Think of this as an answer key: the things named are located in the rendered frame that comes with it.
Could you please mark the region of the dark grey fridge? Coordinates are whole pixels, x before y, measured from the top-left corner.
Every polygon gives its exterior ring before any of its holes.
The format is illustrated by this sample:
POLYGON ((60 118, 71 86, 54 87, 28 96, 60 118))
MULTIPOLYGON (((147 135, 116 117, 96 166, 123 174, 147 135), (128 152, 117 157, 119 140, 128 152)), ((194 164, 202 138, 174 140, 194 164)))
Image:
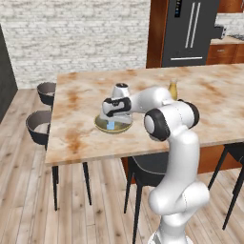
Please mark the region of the dark grey fridge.
POLYGON ((162 67, 206 64, 219 0, 170 0, 162 67))

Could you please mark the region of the olive yellow ice bowl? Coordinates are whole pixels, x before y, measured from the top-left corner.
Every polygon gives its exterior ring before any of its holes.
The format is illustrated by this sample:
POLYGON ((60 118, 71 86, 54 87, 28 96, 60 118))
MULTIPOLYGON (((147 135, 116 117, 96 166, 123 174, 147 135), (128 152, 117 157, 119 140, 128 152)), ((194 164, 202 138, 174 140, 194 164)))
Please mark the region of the olive yellow ice bowl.
POLYGON ((126 130, 128 130, 132 126, 132 123, 126 124, 126 123, 114 122, 114 130, 107 130, 107 123, 108 122, 109 121, 107 121, 107 120, 101 119, 100 115, 97 115, 94 118, 95 127, 104 133, 119 134, 119 133, 125 132, 126 130))

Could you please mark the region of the brown wooden base cupboards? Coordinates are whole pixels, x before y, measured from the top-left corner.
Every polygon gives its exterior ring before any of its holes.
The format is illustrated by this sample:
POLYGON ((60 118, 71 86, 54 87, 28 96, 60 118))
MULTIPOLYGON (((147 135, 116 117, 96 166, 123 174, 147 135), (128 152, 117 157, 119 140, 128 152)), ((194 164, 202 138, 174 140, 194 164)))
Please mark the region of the brown wooden base cupboards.
POLYGON ((207 65, 244 63, 244 44, 210 45, 207 65))

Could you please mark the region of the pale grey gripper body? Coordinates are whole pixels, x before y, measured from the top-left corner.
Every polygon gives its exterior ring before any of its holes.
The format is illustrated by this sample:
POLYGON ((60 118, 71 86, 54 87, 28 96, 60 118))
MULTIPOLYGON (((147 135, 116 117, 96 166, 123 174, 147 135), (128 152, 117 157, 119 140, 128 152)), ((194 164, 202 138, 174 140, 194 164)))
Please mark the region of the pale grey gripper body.
POLYGON ((132 123, 132 115, 127 112, 115 112, 112 116, 107 116, 104 112, 101 112, 101 118, 107 121, 114 121, 119 123, 132 123))

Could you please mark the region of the yellowish glass cup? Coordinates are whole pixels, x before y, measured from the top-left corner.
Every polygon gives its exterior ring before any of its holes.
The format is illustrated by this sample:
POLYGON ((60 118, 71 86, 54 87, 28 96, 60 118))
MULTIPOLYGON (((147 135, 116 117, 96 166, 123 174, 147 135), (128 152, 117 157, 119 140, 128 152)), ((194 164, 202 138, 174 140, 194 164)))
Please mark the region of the yellowish glass cup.
POLYGON ((177 99, 177 81, 176 80, 170 81, 169 92, 171 93, 173 100, 176 100, 177 99))

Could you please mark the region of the brown wooden tall cupboard panel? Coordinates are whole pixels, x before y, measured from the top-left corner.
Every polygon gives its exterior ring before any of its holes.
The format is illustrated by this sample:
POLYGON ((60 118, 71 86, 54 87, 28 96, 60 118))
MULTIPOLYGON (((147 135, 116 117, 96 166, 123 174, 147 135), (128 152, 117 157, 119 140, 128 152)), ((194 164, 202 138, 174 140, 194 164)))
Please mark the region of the brown wooden tall cupboard panel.
POLYGON ((151 0, 146 68, 162 66, 169 0, 151 0))

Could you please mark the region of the dark grey small appliance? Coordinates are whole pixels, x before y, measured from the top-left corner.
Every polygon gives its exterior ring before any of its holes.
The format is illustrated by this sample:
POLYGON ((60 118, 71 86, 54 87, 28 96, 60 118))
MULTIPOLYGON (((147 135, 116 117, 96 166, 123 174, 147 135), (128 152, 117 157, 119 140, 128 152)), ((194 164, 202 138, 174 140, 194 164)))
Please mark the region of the dark grey small appliance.
POLYGON ((215 26, 213 29, 213 39, 223 39, 226 35, 226 28, 224 26, 215 26))

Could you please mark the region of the brown wooden wall cupboard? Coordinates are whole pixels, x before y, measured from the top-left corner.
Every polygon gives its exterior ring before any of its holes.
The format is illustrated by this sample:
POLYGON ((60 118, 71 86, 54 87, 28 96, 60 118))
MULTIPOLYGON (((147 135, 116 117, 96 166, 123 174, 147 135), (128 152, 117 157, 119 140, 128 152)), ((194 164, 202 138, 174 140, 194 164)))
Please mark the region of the brown wooden wall cupboard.
POLYGON ((219 0, 218 13, 241 13, 244 11, 244 0, 219 0))

